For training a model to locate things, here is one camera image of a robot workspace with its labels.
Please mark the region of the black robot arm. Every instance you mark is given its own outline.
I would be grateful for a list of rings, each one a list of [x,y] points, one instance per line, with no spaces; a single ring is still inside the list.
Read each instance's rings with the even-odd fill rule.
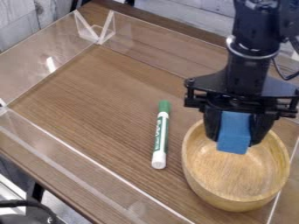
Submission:
[[[258,144],[299,106],[299,87],[288,83],[299,72],[268,74],[282,43],[299,53],[299,0],[233,0],[233,6],[228,62],[216,73],[184,80],[184,106],[202,113],[205,135],[221,150]]]

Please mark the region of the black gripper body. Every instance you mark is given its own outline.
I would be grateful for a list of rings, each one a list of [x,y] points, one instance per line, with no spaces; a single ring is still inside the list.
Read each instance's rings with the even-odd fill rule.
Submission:
[[[224,71],[184,80],[186,88],[184,106],[201,113],[218,111],[273,115],[294,118],[299,104],[299,87],[266,76],[260,93],[249,93],[241,87],[229,88]]]

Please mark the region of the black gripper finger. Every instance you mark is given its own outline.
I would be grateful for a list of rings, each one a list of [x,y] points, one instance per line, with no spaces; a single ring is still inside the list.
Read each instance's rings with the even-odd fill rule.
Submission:
[[[249,145],[258,144],[270,130],[276,120],[274,115],[253,114],[249,116]]]
[[[220,132],[221,111],[206,106],[202,114],[202,122],[206,137],[216,142]]]

